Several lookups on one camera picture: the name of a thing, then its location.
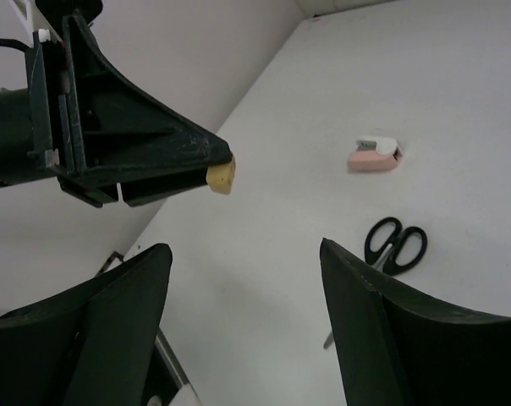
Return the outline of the black handled scissors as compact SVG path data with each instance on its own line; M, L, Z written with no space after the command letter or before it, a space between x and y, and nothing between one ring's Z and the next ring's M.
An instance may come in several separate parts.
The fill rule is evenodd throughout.
M423 229L404 228L395 217L386 217L371 228L365 239L364 259L331 239L322 240L321 279L331 323L325 349L335 344L340 360L349 359L356 346L362 354L387 350L397 354L382 295L371 280L391 284L394 277L421 261L427 245Z

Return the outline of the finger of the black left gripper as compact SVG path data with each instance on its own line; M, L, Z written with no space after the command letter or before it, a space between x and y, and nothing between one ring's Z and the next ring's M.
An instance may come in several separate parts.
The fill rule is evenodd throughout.
M137 207L205 186L208 168L205 162L102 164L72 172L58 167L56 177L62 191L91 206L123 201Z

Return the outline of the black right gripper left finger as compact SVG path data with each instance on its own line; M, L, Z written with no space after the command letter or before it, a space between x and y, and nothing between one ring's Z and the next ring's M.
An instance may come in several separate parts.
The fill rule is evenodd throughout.
M0 316L0 405L168 404L155 341L173 255L155 244L122 265Z

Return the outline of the pink white stapler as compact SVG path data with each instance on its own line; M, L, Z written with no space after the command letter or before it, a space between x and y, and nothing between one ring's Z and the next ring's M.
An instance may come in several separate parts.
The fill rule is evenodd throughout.
M396 168L402 159L397 140L382 136L357 139L356 149L347 159L347 167L354 173L387 172Z

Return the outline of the yellow eraser block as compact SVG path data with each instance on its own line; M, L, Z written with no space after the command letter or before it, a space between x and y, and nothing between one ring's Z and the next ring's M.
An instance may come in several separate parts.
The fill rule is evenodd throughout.
M234 157L227 163L209 167L206 170L206 184L214 193L229 195L233 186L235 170Z

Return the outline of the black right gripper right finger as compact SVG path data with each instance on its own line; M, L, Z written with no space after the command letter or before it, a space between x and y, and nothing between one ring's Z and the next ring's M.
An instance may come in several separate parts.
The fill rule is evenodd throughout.
M320 261L347 404L511 405L511 317L434 298L330 239Z

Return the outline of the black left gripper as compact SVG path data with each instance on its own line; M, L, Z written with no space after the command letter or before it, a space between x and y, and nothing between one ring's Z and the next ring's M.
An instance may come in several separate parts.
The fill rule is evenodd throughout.
M52 39L39 42L34 34L27 45L0 38L1 48L24 54L27 78L24 89L0 88L0 189L58 179L56 169L67 169L68 121L79 173L168 173L231 162L225 140L138 88L110 63L83 17L72 14L74 1L35 2Z

